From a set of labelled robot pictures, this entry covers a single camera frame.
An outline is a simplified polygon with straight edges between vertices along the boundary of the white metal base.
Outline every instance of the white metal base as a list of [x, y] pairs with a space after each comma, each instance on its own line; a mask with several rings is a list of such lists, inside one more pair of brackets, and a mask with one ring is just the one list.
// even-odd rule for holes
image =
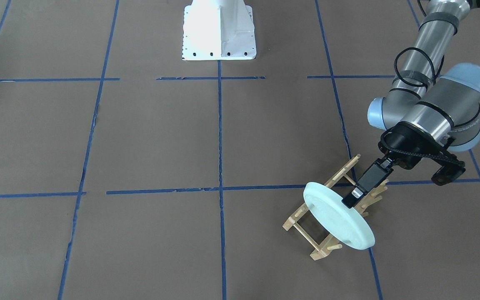
[[222, 7], [198, 9], [193, 5], [185, 7], [184, 35], [182, 39], [183, 60], [248, 60], [255, 59], [255, 30], [229, 30], [225, 34], [225, 23], [234, 25], [251, 20], [253, 27], [253, 8], [246, 5], [245, 10], [238, 9], [236, 20], [225, 20]]

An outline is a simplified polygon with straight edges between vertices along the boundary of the blue cap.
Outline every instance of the blue cap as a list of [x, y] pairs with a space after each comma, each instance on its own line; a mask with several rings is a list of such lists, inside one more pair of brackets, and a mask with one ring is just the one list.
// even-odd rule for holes
[[461, 144], [458, 146], [450, 146], [449, 148], [447, 148], [447, 150], [453, 151], [453, 152], [463, 152], [477, 146], [479, 141], [480, 141], [480, 129], [479, 129], [479, 133], [475, 135], [475, 137], [471, 139], [469, 142], [465, 142], [464, 144]]
[[480, 93], [480, 66], [478, 65], [467, 62], [459, 63], [441, 78], [458, 82]]
[[385, 122], [383, 121], [383, 99], [384, 97], [376, 97], [368, 107], [368, 123], [373, 127], [386, 130]]

